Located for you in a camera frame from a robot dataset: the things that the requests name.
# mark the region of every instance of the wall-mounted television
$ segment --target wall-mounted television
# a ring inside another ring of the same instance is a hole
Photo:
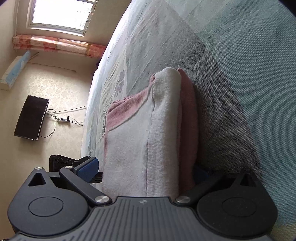
[[[37,141],[49,99],[28,95],[15,127],[15,136]]]

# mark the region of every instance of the window frame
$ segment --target window frame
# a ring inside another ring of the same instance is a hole
[[[29,11],[28,11],[28,16],[27,16],[27,28],[56,31],[56,32],[62,32],[62,33],[67,33],[67,34],[75,34],[75,35],[79,35],[79,36],[85,36],[85,33],[86,33],[87,28],[89,26],[89,22],[91,20],[91,17],[93,15],[93,12],[94,12],[99,0],[95,0],[95,1],[75,0],[75,1],[87,2],[87,3],[93,4],[93,7],[91,8],[91,12],[89,13],[89,16],[86,20],[83,30],[76,29],[76,28],[70,28],[70,27],[64,27],[64,26],[60,26],[60,25],[33,23],[33,15],[34,15],[36,1],[37,0],[30,0]]]

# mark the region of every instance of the patchwork bedding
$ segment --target patchwork bedding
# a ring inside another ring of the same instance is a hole
[[[251,167],[279,211],[273,237],[293,240],[295,16],[278,0],[133,0],[94,75],[82,156],[103,160],[110,104],[142,91],[167,66],[194,83],[197,161],[228,172]]]

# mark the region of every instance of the window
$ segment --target window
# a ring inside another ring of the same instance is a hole
[[[28,28],[85,35],[98,0],[31,0]]]

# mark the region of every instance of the white fabric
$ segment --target white fabric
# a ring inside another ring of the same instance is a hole
[[[178,195],[177,117],[181,76],[155,74],[148,98],[127,121],[107,133],[103,192],[117,196]]]

